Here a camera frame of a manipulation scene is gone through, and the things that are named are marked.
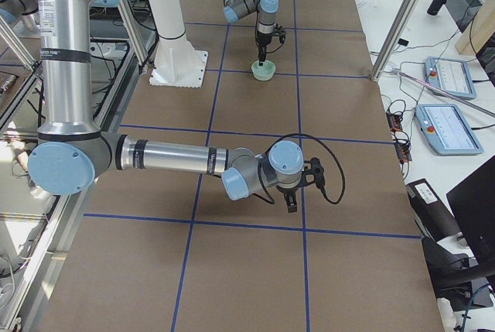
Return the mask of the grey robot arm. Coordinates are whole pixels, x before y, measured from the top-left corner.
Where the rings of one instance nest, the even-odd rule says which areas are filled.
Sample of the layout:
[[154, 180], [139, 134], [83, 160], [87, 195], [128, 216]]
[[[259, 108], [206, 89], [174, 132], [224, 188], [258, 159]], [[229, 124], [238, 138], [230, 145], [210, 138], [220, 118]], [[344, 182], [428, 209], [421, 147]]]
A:
[[263, 67], [269, 54], [268, 46], [277, 36], [280, 46], [285, 43], [285, 30], [277, 22], [279, 0], [223, 0], [224, 17], [228, 23], [256, 13], [255, 43], [258, 48], [258, 66]]
[[[255, 155], [249, 149], [180, 145], [133, 139], [106, 132], [97, 124], [100, 112], [124, 96], [126, 79], [110, 79], [97, 95], [92, 81], [90, 8], [111, 7], [127, 0], [38, 0], [40, 50], [46, 120], [37, 129], [38, 146], [28, 159], [35, 185], [60, 196], [86, 190], [110, 170], [167, 169], [220, 178], [231, 200], [251, 195], [274, 204], [268, 192], [276, 187], [288, 212], [297, 211], [304, 157], [294, 142], [281, 141]], [[266, 68], [265, 47], [276, 33], [278, 0], [223, 0], [228, 22], [256, 12], [258, 65]], [[151, 83], [155, 86], [200, 87], [208, 52], [195, 50], [186, 36], [179, 0], [148, 0], [155, 23], [156, 56]]]

